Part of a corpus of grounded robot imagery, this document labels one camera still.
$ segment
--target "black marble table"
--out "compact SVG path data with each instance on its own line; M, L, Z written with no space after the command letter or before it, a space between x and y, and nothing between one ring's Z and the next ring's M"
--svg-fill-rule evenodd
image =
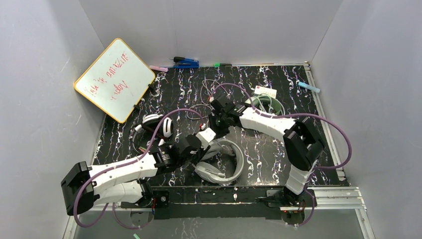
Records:
M156 72L154 87L156 92L147 92L139 103L140 111L135 110L128 120L117 123L111 117L106 117L101 137L95 153L94 164L106 164L136 156L131 148L129 135L142 117L147 114L166 114L171 110L189 108L200 104L200 88L204 78L216 80L220 83L235 83L243 86L249 94L256 86L263 86L277 90L277 99L284 105L287 113L318 114L311 91L298 87L298 82L308 82L305 69L297 66L242 66L242 67L201 67L199 69L174 69L167 73ZM246 100L240 89L226 87L231 97L237 101ZM207 91L202 97L207 99ZM205 107L196 109L203 116L210 110ZM175 121L175 140L194 133L200 122L192 121L182 112L173 115ZM319 131L324 134L322 125L315 121ZM140 139L140 145L145 146L151 135L145 133ZM290 163L285 155L283 143L265 134L232 128L228 139L238 143L245 155L245 167L241 176L232 183L235 186L284 185L289 176ZM319 159L322 166L332 166L333 160L327 149ZM221 171L227 174L234 171L231 160L219 158L213 162ZM157 175L149 179L151 186L212 186L215 184L202 180L191 165L185 165L172 173ZM335 170L315 171L312 185L343 185Z

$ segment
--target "green marker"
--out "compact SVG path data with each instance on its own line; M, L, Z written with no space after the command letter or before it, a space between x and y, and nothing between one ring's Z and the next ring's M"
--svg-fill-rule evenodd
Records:
M231 66L231 64L225 64L225 63L215 63L214 64L215 67L220 67L220 66Z

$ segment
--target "robotic arm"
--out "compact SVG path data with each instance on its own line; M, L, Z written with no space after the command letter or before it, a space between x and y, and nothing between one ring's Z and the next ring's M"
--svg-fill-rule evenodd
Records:
M284 141L292 168L281 199L285 205L295 205L301 199L308 177L326 147L313 120L266 118L254 111L249 104L235 105L226 97L213 100L211 105L214 110L209 115L209 128L203 128L196 134L181 138L178 143L165 143L152 147L141 160L136 161L137 157L134 157L89 167L86 162L77 163L61 182L67 214L69 216L74 214L75 198L81 186L107 168L114 170L95 178L82 192L77 214L86 212L97 204L111 202L141 204L144 200L150 200L151 189L146 181L140 180L141 178L172 172L187 162L198 163L209 150L211 141L227 135L230 126L254 129ZM118 165L131 161L136 162L117 168Z

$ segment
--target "gray floor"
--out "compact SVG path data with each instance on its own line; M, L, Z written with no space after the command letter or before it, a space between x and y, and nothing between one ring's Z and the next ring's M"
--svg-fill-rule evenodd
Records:
M98 212L82 214L83 222L91 222ZM129 224L129 212L118 212ZM77 228L76 239L132 239L137 233L141 239L362 239L363 235L355 210L316 210L305 227L295 230L282 221L262 218L185 218L152 221L144 229L128 230L119 226L107 212L91 228Z

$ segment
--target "yellow whiteboard frame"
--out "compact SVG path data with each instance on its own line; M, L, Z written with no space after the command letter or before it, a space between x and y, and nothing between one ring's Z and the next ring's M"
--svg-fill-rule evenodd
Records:
M110 116L111 118L113 118L115 121L117 121L118 123L125 123L127 121L127 118L129 118L129 115L133 112L133 110L135 109L135 107L132 107L132 110L130 111L130 113L127 115L127 117L124 119L124 121L118 121L115 117L113 117L110 113L108 113L107 111L105 111L102 107L100 107L99 105L97 105L97 103L95 103L94 101L92 101L90 98L86 97L84 94L82 94L82 92L80 92L77 88L76 88L76 84L78 83L78 81L91 69L91 67L100 59L100 57L111 47L111 45L113 45L113 43L117 40L120 40L123 42L123 44L125 44L127 46L127 48L129 48L129 50L132 51L132 53L149 69L149 67L147 66L147 64L145 64L145 62L139 58L139 56L132 50L132 48L130 48L126 42L124 42L121 38L116 38L113 40L112 43L110 43L110 45L108 45L108 47L101 53L101 55L99 57L96 58L96 60L91 64L91 66L88 67L88 69L73 83L73 88L79 93L81 94L83 97L87 98L89 101L91 101L94 105L96 105L98 108L100 108L102 111L104 111L108 116ZM153 74L154 74L154 78L152 79L152 81L150 82L153 83L155 78L157 77L155 75L155 73L149 69ZM138 99L137 103L139 103L139 101L142 99L142 97L144 96L145 92L148 90L148 88L145 89L144 93L142 93L141 97Z

